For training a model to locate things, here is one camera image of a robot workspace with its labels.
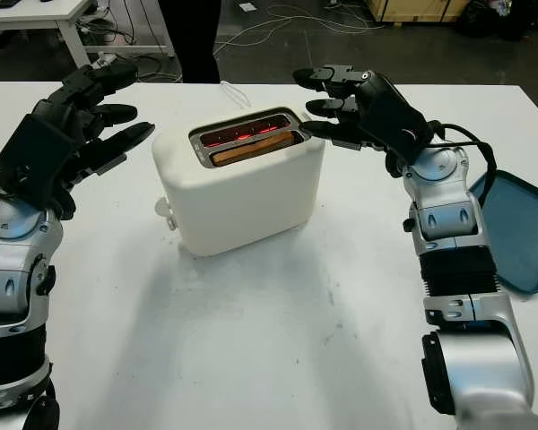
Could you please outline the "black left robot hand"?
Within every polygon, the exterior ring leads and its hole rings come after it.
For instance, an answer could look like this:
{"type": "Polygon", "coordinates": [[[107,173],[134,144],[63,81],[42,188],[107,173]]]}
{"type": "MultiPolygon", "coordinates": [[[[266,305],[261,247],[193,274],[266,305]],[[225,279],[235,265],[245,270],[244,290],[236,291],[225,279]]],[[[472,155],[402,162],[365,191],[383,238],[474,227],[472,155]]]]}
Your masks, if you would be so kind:
{"type": "Polygon", "coordinates": [[[154,131],[155,125],[140,122],[106,140],[100,138],[104,129],[136,119],[135,107],[105,104],[103,100],[132,85],[137,73],[133,64],[83,66],[63,79],[62,86],[32,110],[32,116],[55,133],[40,140],[44,145],[38,162],[42,178],[36,197],[61,220],[74,216],[76,206],[71,191],[77,184],[125,161],[126,153],[154,131]]]}

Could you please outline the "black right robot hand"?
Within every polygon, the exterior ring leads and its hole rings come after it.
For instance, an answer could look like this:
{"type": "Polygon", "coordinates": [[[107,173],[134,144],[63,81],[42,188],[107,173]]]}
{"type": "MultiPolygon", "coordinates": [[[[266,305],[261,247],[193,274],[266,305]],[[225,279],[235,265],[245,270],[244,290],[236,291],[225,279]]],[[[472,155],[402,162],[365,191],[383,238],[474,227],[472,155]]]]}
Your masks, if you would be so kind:
{"type": "Polygon", "coordinates": [[[328,95],[306,103],[320,119],[302,123],[301,130],[345,149],[383,151],[386,171],[394,178],[414,164],[434,136],[423,114],[382,73],[327,64],[292,76],[300,87],[328,95]]]}

